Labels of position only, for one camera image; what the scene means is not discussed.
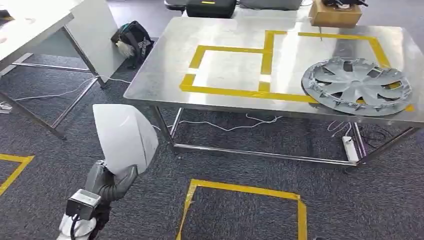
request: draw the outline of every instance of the yellow tape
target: yellow tape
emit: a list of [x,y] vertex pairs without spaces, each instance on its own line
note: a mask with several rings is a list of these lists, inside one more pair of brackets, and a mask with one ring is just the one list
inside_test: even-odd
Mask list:
[[222,189],[222,190],[236,191],[236,192],[249,193],[249,194],[259,194],[259,195],[266,195],[266,196],[283,198],[283,199],[298,200],[301,198],[301,196],[291,192],[276,191],[276,190],[270,190],[266,188],[259,188],[259,187],[253,187],[253,186],[241,186],[241,185],[234,185],[234,184],[213,182],[213,181],[204,181],[204,180],[197,180],[197,179],[192,179],[191,184],[196,185],[197,187]]
[[271,91],[271,83],[266,81],[259,82],[259,92],[269,93]]
[[229,47],[229,46],[204,46],[204,47],[206,50],[209,50],[209,51],[250,53],[250,54],[264,53],[264,50],[259,48]]
[[0,196],[8,189],[8,187],[16,180],[25,167],[33,160],[34,156],[19,157],[0,154],[0,160],[12,161],[20,163],[13,173],[0,185]]
[[301,200],[297,201],[297,239],[308,239],[306,205]]
[[242,186],[242,185],[235,185],[235,184],[228,184],[228,183],[221,183],[221,182],[192,179],[190,181],[190,186],[188,187],[187,196],[185,197],[181,224],[179,226],[179,232],[176,236],[176,240],[181,240],[181,237],[182,237],[181,232],[183,230],[184,221],[186,219],[187,212],[189,210],[190,204],[192,203],[193,195],[195,194],[197,187],[206,187],[206,188],[212,188],[212,189],[221,189],[221,190],[236,191],[236,192],[249,193],[249,194],[259,194],[259,195],[266,195],[266,196],[283,198],[283,199],[296,200],[297,201],[297,228],[298,228],[297,239],[298,240],[308,239],[307,209],[305,204],[301,201],[300,195],[294,194],[292,192],[277,191],[277,190],[271,190],[266,188],[253,187],[253,186]]
[[205,51],[206,51],[205,46],[202,46],[202,45],[197,46],[196,52],[194,53],[194,56],[191,59],[189,68],[198,69],[200,67],[200,63],[202,62],[203,56],[205,55]]
[[256,99],[275,99],[293,102],[304,102],[317,104],[318,102],[309,95],[297,95],[297,94],[286,94],[286,93],[275,93],[266,91],[248,91],[248,90],[237,90],[207,86],[192,86],[181,84],[179,88],[183,92],[202,93],[202,94],[217,94],[235,97],[248,97]]
[[15,20],[13,17],[11,16],[5,16],[5,17],[0,17],[1,20],[7,20],[7,21],[12,21]]
[[182,212],[181,225],[179,226],[178,235],[176,240],[181,240],[181,232],[183,230],[184,220],[186,220],[187,211],[189,210],[190,204],[192,203],[193,195],[195,194],[197,185],[193,184],[193,179],[190,181],[190,186],[188,187],[187,196],[185,197],[184,210]]
[[6,160],[6,161],[11,161],[11,162],[22,163],[26,159],[27,159],[27,157],[0,154],[0,160]]
[[181,86],[192,86],[195,82],[195,74],[186,74],[182,80]]
[[[262,54],[262,63],[260,67],[260,74],[271,75],[273,66],[273,51],[274,51],[274,40],[275,35],[285,35],[286,31],[277,30],[266,30],[265,40],[263,43],[263,49],[258,48],[243,48],[243,47],[226,47],[226,46],[197,46],[196,52],[191,60],[189,68],[198,69],[202,58],[205,55],[205,51],[222,51],[222,52],[235,52],[235,53],[254,53]],[[344,35],[344,34],[329,34],[329,33],[314,33],[314,32],[299,32],[299,36],[304,37],[317,37],[317,38],[335,38],[335,39],[347,39],[347,40],[366,40],[369,42],[372,50],[374,51],[375,57],[378,63],[383,68],[389,68],[390,62],[379,40],[376,37],[371,36],[360,36],[360,35]],[[236,97],[247,97],[247,98],[260,98],[260,99],[274,99],[283,101],[303,102],[317,104],[318,102],[308,95],[297,95],[297,94],[285,94],[285,93],[274,93],[271,91],[271,83],[259,80],[258,91],[246,91],[237,89],[226,89],[216,87],[203,87],[193,86],[194,74],[186,74],[180,85],[180,89],[184,92],[204,93],[204,94],[216,94],[216,95],[227,95]],[[413,112],[414,106],[409,105],[405,111]]]

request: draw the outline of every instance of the electrical wire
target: electrical wire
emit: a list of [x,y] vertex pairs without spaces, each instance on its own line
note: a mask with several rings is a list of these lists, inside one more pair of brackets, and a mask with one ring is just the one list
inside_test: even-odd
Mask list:
[[335,132],[335,133],[333,133],[333,135],[331,135],[331,137],[332,138],[334,138],[335,136],[336,136],[336,134],[338,134],[339,132],[341,132],[343,129],[345,129],[346,127],[349,127],[348,129],[347,129],[347,131],[346,131],[346,133],[344,134],[344,136],[346,137],[348,134],[349,134],[349,132],[352,130],[352,123],[350,123],[350,122],[344,122],[344,121],[342,121],[339,125],[337,125],[337,126],[335,126],[334,128],[332,128],[332,129],[330,129],[331,127],[332,127],[332,125],[334,124],[334,123],[336,123],[337,121],[333,121],[333,122],[331,122],[329,125],[328,125],[328,127],[327,127],[327,131],[329,131],[329,132],[334,132],[334,131],[336,131],[337,129],[337,131]]
[[[251,116],[248,115],[248,113],[246,113],[245,116],[248,119],[256,120],[256,121],[259,121],[259,122],[256,123],[255,125],[252,125],[252,126],[236,126],[236,127],[228,128],[228,129],[227,128],[223,128],[222,126],[218,126],[218,125],[213,124],[213,123],[208,122],[208,121],[187,121],[187,120],[182,120],[182,121],[179,121],[178,124],[181,124],[181,123],[188,123],[188,124],[209,124],[212,127],[221,129],[221,130],[226,131],[226,132],[230,132],[230,131],[233,131],[233,130],[236,130],[236,129],[252,129],[252,128],[255,128],[255,127],[257,127],[257,126],[259,126],[261,124],[273,124],[278,119],[282,118],[282,116],[274,116],[274,119],[272,119],[270,121],[266,121],[266,120],[262,120],[262,119],[259,119],[259,118],[251,117]],[[157,127],[155,125],[152,125],[152,127],[154,127],[155,129],[157,129],[159,131],[161,130],[159,127]]]
[[[342,131],[344,128],[346,128],[347,126],[349,126],[349,128],[347,129],[346,133],[344,134],[344,136],[347,136],[349,134],[349,132],[352,130],[352,124],[350,122],[344,122],[342,121],[341,123],[339,123],[337,126],[333,127],[332,129],[330,129],[332,127],[332,125],[334,123],[336,123],[337,121],[333,121],[331,122],[328,127],[327,127],[327,131],[329,132],[334,132],[333,135],[331,135],[331,137],[335,137],[337,133],[339,133],[340,131]],[[365,144],[367,144],[368,146],[370,146],[373,149],[377,149],[378,147],[375,146],[373,143],[371,143],[371,141],[378,141],[378,142],[385,142],[387,138],[392,138],[394,135],[388,131],[387,129],[384,129],[383,127],[376,125],[377,127],[379,127],[382,131],[378,131],[378,130],[373,130],[371,132],[363,132],[364,127],[359,127],[359,132],[361,132],[361,137],[362,140]]]
[[302,4],[300,5],[301,7],[311,6],[314,3],[314,1],[311,0],[309,4],[303,5],[303,2],[304,2],[304,0],[302,1]]
[[76,214],[71,219],[72,219],[72,225],[70,226],[70,234],[69,235],[70,235],[71,240],[76,240],[76,238],[75,238],[75,225],[80,220],[80,216],[78,214]]
[[61,97],[63,95],[74,93],[74,92],[78,91],[81,88],[81,86],[84,85],[86,82],[89,82],[89,81],[91,81],[91,80],[93,80],[95,78],[99,78],[99,77],[104,77],[104,78],[107,78],[107,79],[112,80],[112,81],[118,81],[118,82],[123,82],[123,83],[127,83],[127,84],[130,84],[131,83],[130,81],[125,81],[125,80],[122,80],[122,79],[114,79],[114,78],[106,77],[104,75],[96,75],[96,76],[91,77],[90,79],[87,79],[87,80],[83,81],[77,88],[75,88],[74,90],[71,90],[71,91],[67,91],[67,92],[60,93],[60,94],[52,94],[52,95],[41,95],[41,96],[22,97],[22,98],[15,99],[15,101],[28,100],[28,99],[41,99],[41,98]]

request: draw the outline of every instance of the backpack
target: backpack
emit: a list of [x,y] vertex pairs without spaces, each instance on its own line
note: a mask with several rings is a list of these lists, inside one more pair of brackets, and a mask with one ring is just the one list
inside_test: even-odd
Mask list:
[[122,43],[130,46],[130,52],[123,54],[127,58],[132,57],[133,62],[130,67],[132,69],[135,69],[138,63],[143,64],[155,43],[151,40],[145,28],[137,21],[122,25],[110,40],[119,47],[120,51]]

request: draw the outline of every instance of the stainless steel table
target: stainless steel table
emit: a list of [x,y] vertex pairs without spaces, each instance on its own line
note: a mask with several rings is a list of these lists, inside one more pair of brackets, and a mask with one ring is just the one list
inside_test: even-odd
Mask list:
[[[335,56],[365,58],[403,71],[413,87],[412,104],[398,114],[381,117],[349,115],[318,104],[305,94],[301,78],[311,65]],[[124,97],[152,106],[161,132],[174,148],[338,164],[349,166],[350,172],[424,126],[423,66],[420,49],[399,27],[339,29],[281,18],[177,17]],[[180,108],[170,131],[160,106]],[[361,160],[354,163],[179,144],[174,135],[184,108],[353,122]],[[367,154],[357,123],[403,124],[408,129]]]

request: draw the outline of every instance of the black case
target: black case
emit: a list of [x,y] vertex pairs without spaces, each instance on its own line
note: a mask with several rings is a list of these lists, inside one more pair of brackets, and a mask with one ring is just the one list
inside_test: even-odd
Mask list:
[[186,9],[189,17],[230,19],[237,0],[188,0]]

